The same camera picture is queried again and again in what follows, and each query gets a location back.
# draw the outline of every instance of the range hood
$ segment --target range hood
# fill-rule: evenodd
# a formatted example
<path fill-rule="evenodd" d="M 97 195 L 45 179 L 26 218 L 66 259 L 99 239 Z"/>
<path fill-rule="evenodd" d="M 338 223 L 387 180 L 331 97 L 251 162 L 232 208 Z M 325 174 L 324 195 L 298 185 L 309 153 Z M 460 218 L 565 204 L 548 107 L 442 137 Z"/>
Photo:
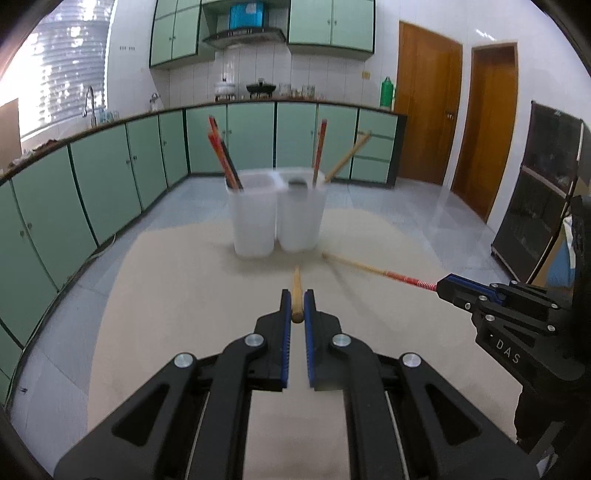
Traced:
<path fill-rule="evenodd" d="M 225 50 L 261 42 L 285 43 L 286 39 L 283 30 L 277 27 L 242 27 L 222 30 L 204 38 L 203 42 L 216 50 Z"/>

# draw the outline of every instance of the countertop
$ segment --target countertop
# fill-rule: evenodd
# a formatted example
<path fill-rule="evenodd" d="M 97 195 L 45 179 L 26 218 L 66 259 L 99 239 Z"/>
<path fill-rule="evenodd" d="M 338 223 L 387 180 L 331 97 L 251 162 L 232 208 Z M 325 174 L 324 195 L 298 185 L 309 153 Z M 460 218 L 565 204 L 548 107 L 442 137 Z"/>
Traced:
<path fill-rule="evenodd" d="M 33 155 L 26 158 L 22 162 L 20 162 L 17 166 L 10 168 L 6 171 L 3 175 L 0 175 L 0 185 L 2 185 L 7 180 L 14 177 L 17 173 L 27 168 L 29 165 L 34 164 L 36 161 L 42 159 L 43 157 L 49 155 L 56 150 L 59 150 L 62 147 L 65 147 L 67 144 L 80 140 L 84 137 L 89 135 L 95 134 L 97 132 L 101 132 L 103 130 L 107 130 L 108 128 L 117 127 L 119 125 L 125 125 L 126 123 L 132 122 L 134 120 L 139 120 L 142 118 L 146 118 L 153 115 L 160 115 L 162 113 L 169 113 L 169 112 L 178 112 L 184 109 L 191 109 L 191 108 L 199 108 L 204 106 L 213 106 L 213 105 L 233 105 L 235 103 L 265 103 L 265 102 L 287 102 L 287 103 L 319 103 L 321 105 L 336 105 L 336 106 L 348 106 L 353 108 L 362 108 L 364 110 L 372 110 L 379 113 L 388 113 L 390 115 L 396 116 L 406 116 L 400 113 L 395 113 L 393 111 L 384 110 L 381 108 L 377 108 L 374 106 L 368 105 L 358 105 L 356 103 L 346 103 L 346 102 L 332 102 L 329 100 L 307 100 L 307 99 L 294 99 L 294 98 L 264 98 L 264 99 L 244 99 L 244 100 L 228 100 L 228 101 L 221 101 L 221 102 L 205 102 L 205 103 L 198 103 L 196 105 L 185 105 L 182 107 L 177 108 L 169 108 L 158 110 L 156 112 L 145 112 L 139 113 L 138 115 L 129 116 L 126 118 L 119 119 L 115 122 L 105 123 L 102 125 L 98 125 L 94 128 L 88 128 L 82 132 L 77 133 L 76 135 L 72 135 L 71 137 L 62 138 L 57 140 L 56 142 L 46 145 L 45 147 L 40 148 L 39 150 L 34 151 Z"/>

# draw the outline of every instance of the blue box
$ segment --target blue box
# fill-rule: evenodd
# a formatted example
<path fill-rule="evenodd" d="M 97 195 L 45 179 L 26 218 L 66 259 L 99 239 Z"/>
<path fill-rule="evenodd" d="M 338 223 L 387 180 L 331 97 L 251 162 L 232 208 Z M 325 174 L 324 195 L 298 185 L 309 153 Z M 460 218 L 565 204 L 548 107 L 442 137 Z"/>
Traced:
<path fill-rule="evenodd" d="M 230 30 L 244 27 L 262 27 L 265 5 L 262 2 L 232 5 Z"/>

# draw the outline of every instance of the drawer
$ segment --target drawer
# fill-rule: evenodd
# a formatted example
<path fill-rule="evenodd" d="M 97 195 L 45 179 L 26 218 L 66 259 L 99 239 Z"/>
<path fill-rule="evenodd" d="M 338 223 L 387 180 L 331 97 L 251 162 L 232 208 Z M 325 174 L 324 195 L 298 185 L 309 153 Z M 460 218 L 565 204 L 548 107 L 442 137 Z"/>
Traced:
<path fill-rule="evenodd" d="M 374 135 L 394 138 L 397 121 L 398 117 L 396 115 L 359 109 L 358 130 L 362 132 L 369 132 L 371 130 L 371 133 Z"/>
<path fill-rule="evenodd" d="M 393 148 L 394 140 L 390 138 L 372 137 L 363 148 L 359 150 L 359 155 L 361 157 L 372 157 L 390 162 Z"/>
<path fill-rule="evenodd" d="M 355 158 L 353 160 L 351 180 L 366 180 L 375 181 L 377 183 L 386 183 L 389 169 L 390 162 Z"/>

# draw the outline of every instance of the cabinet door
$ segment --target cabinet door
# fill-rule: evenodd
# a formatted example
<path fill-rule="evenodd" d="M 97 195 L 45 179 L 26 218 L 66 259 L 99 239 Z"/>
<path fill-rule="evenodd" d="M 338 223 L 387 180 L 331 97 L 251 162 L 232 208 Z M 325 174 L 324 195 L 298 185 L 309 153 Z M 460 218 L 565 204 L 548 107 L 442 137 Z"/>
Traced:
<path fill-rule="evenodd" d="M 176 15 L 173 35 L 173 58 L 197 53 L 197 30 L 200 7 L 191 8 Z"/>
<path fill-rule="evenodd" d="M 310 167 L 315 131 L 315 103 L 277 103 L 277 167 Z"/>
<path fill-rule="evenodd" d="M 330 45 L 331 26 L 332 0 L 291 0 L 289 43 Z"/>
<path fill-rule="evenodd" d="M 374 49 L 374 2 L 334 0 L 332 44 L 336 47 Z"/>
<path fill-rule="evenodd" d="M 96 249 L 63 147 L 12 179 L 33 245 L 58 288 Z"/>
<path fill-rule="evenodd" d="M 169 61 L 173 57 L 174 15 L 154 21 L 150 65 Z"/>
<path fill-rule="evenodd" d="M 166 190 L 158 117 L 151 116 L 128 123 L 127 139 L 139 201 L 145 210 Z"/>
<path fill-rule="evenodd" d="M 25 344 L 57 290 L 26 233 L 10 182 L 0 186 L 0 225 L 0 318 Z"/>
<path fill-rule="evenodd" d="M 187 110 L 187 144 L 189 162 L 193 173 L 221 172 L 220 162 L 213 152 L 207 133 L 210 131 L 209 116 L 213 115 L 224 141 L 228 144 L 226 132 L 226 106 L 215 105 Z"/>
<path fill-rule="evenodd" d="M 166 15 L 175 13 L 177 10 L 177 0 L 158 0 L 156 4 L 155 18 L 159 19 Z"/>
<path fill-rule="evenodd" d="M 14 340 L 10 338 L 10 335 L 0 327 L 0 371 L 8 378 L 12 378 L 12 374 L 17 368 L 18 359 L 20 359 L 21 354 L 21 348 L 14 343 Z"/>
<path fill-rule="evenodd" d="M 353 170 L 351 171 L 351 180 L 386 183 L 389 169 L 390 162 L 355 157 L 353 160 Z"/>
<path fill-rule="evenodd" d="M 82 201 L 102 244 L 142 211 L 125 125 L 82 138 L 72 143 L 71 149 Z"/>
<path fill-rule="evenodd" d="M 275 103 L 228 105 L 228 148 L 237 170 L 273 167 Z"/>
<path fill-rule="evenodd" d="M 326 118 L 327 125 L 320 170 L 326 174 L 353 147 L 355 126 L 357 125 L 357 109 L 344 106 L 319 105 L 319 125 L 323 118 Z M 337 178 L 348 179 L 350 168 L 351 162 L 349 161 L 337 175 Z"/>
<path fill-rule="evenodd" d="M 182 112 L 160 115 L 160 144 L 164 156 L 166 179 L 168 186 L 172 186 L 187 176 L 187 151 Z"/>

